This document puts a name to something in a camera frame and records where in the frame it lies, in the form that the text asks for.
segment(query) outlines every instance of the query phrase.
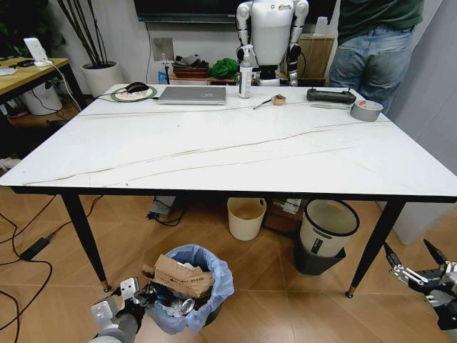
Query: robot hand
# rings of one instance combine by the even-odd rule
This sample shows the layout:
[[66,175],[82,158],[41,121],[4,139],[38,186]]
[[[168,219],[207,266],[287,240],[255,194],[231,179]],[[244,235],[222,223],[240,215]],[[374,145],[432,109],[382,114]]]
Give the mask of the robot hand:
[[414,272],[405,268],[392,248],[384,243],[391,273],[412,290],[424,294],[438,315],[438,326],[457,343],[457,263],[450,262],[432,243],[423,240],[428,252],[439,265],[437,269]]
[[[121,310],[114,301],[115,295],[122,296]],[[140,289],[136,277],[122,281],[112,295],[92,306],[92,318],[99,333],[89,343],[133,343],[147,306],[156,299],[151,283]]]

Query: jeans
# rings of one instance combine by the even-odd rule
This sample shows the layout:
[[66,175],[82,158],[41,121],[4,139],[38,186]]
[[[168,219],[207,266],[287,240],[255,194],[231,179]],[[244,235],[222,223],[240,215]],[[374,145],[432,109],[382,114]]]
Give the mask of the jeans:
[[355,89],[388,113],[393,96],[408,71],[413,29],[378,26],[340,45],[330,68],[330,87]]

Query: cardboard box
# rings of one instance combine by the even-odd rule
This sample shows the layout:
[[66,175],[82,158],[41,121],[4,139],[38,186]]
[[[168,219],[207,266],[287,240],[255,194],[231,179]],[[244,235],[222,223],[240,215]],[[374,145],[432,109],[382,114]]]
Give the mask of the cardboard box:
[[303,221],[303,208],[307,203],[307,199],[272,199],[267,206],[263,225],[285,233],[299,230]]
[[177,297],[202,298],[211,293],[213,273],[203,272],[200,267],[190,268],[165,255],[160,255],[154,268],[152,281],[175,291]]

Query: silver laptop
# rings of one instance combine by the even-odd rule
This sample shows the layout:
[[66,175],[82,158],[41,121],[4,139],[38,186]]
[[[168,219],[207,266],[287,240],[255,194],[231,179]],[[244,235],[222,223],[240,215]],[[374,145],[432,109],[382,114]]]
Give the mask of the silver laptop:
[[225,105],[226,87],[168,86],[157,102],[160,104]]

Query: spray bottle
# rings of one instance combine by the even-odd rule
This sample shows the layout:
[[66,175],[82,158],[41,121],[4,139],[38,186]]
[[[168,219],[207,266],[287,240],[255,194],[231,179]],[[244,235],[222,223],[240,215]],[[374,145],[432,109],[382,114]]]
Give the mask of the spray bottle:
[[243,61],[240,63],[240,86],[238,95],[240,98],[249,98],[251,96],[251,83],[252,83],[252,64],[251,55],[249,50],[252,52],[252,56],[255,56],[253,47],[251,44],[247,44],[242,47],[244,51]]

